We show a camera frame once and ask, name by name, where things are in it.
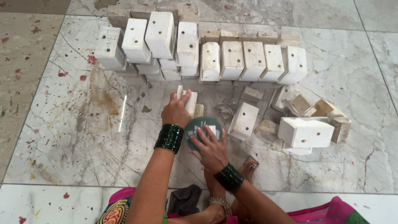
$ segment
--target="red paint spot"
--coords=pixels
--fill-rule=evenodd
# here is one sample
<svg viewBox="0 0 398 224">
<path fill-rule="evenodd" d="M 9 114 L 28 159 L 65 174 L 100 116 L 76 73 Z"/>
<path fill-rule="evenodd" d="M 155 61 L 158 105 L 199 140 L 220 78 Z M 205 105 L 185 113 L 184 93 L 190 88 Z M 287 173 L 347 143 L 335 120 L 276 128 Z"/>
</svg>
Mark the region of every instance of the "red paint spot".
<svg viewBox="0 0 398 224">
<path fill-rule="evenodd" d="M 1 39 L 1 42 L 2 42 L 2 43 L 5 43 L 5 42 L 7 42 L 9 39 L 10 39 L 9 37 L 2 38 L 2 39 Z"/>
<path fill-rule="evenodd" d="M 20 217 L 20 224 L 23 224 L 24 222 L 26 222 L 26 218 Z"/>
<path fill-rule="evenodd" d="M 97 62 L 97 59 L 96 59 L 96 57 L 95 56 L 92 56 L 92 55 L 87 55 L 87 57 L 88 57 L 88 59 L 87 59 L 87 63 L 88 64 L 95 64 L 96 62 Z"/>
<path fill-rule="evenodd" d="M 41 29 L 39 29 L 37 26 L 35 26 L 35 28 L 33 30 L 31 30 L 33 32 L 33 34 L 41 31 Z"/>
</svg>

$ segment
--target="marble floor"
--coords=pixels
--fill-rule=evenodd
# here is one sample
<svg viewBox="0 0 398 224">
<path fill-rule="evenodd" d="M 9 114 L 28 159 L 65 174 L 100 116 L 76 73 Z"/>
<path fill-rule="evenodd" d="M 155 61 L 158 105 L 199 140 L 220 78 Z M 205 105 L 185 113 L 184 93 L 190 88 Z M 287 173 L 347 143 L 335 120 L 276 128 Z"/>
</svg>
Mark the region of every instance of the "marble floor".
<svg viewBox="0 0 398 224">
<path fill-rule="evenodd" d="M 98 29 L 110 25 L 104 17 L 109 1 L 51 4 L 31 11 L 0 4 L 0 198 L 15 202 L 0 203 L 0 216 L 9 223 L 19 216 L 26 223 L 93 222 L 113 192 L 137 186 L 160 130 L 160 113 L 179 84 L 198 92 L 205 115 L 225 128 L 230 121 L 214 107 L 224 100 L 237 102 L 243 89 L 197 80 L 129 86 L 95 59 Z M 200 29 L 299 35 L 308 75 L 296 88 L 312 103 L 329 100 L 353 121 L 346 144 L 306 156 L 254 135 L 246 141 L 229 136 L 234 166 L 248 155 L 260 162 L 255 187 L 285 211 L 338 195 L 371 223 L 380 223 L 380 214 L 386 222 L 396 219 L 397 200 L 391 200 L 398 194 L 396 1 L 190 0 L 179 5 L 200 8 Z M 49 14 L 32 14 L 38 10 Z M 259 104 L 258 121 L 271 94 L 266 91 Z M 203 208 L 208 196 L 203 167 L 184 147 L 175 157 L 169 188 L 197 184 L 204 189 Z M 61 197 L 65 192 L 68 200 Z M 17 207 L 23 200 L 26 205 Z M 50 212 L 57 215 L 45 215 Z"/>
</svg>

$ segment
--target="hand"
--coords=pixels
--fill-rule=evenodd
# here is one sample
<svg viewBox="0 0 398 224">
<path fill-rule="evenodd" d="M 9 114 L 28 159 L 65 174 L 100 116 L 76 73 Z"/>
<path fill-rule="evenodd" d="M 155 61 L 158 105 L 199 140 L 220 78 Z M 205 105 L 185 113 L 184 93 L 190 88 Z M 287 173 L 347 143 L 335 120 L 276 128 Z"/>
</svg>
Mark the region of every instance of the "hand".
<svg viewBox="0 0 398 224">
<path fill-rule="evenodd" d="M 197 128 L 196 131 L 201 141 L 193 135 L 190 136 L 189 139 L 199 152 L 191 149 L 189 149 L 188 152 L 194 154 L 201 164 L 208 169 L 212 175 L 214 175 L 228 165 L 228 155 L 226 153 L 226 132 L 222 129 L 222 138 L 219 142 L 208 125 L 205 125 L 205 131 L 209 138 L 206 137 L 206 134 L 200 127 Z"/>
<path fill-rule="evenodd" d="M 170 95 L 170 102 L 162 111 L 163 124 L 174 124 L 185 128 L 189 121 L 189 113 L 185 110 L 185 104 L 191 97 L 191 90 L 188 90 L 185 95 L 177 100 L 177 91 Z"/>
</svg>

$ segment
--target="paint splatter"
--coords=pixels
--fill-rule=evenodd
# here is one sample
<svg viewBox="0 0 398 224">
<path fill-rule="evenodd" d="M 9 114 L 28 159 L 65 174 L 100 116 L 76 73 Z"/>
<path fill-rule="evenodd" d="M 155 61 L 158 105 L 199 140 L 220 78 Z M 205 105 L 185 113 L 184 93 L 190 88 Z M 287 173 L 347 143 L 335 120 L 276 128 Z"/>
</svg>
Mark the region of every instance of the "paint splatter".
<svg viewBox="0 0 398 224">
<path fill-rule="evenodd" d="M 9 39 L 10 39 L 10 37 L 2 38 L 2 39 L 1 39 L 1 42 L 2 42 L 2 43 L 5 43 L 5 42 L 7 42 Z"/>
<path fill-rule="evenodd" d="M 41 31 L 41 29 L 39 29 L 37 26 L 35 26 L 35 28 L 31 31 L 33 32 L 33 34 L 35 34 L 35 33 L 38 33 L 39 31 Z"/>
<path fill-rule="evenodd" d="M 88 59 L 87 59 L 87 63 L 88 64 L 92 64 L 94 65 L 97 62 L 97 59 L 95 56 L 92 55 L 87 55 Z"/>
</svg>

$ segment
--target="dark cloth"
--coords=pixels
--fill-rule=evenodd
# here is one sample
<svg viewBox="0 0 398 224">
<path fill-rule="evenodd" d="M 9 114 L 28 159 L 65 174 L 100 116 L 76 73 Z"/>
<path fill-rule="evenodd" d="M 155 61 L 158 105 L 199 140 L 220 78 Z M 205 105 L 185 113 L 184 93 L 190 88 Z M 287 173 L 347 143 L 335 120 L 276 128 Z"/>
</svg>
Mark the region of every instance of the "dark cloth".
<svg viewBox="0 0 398 224">
<path fill-rule="evenodd" d="M 198 213 L 199 209 L 196 207 L 196 205 L 198 204 L 201 193 L 202 189 L 195 184 L 173 191 L 170 195 L 168 213 L 181 216 Z"/>
</svg>

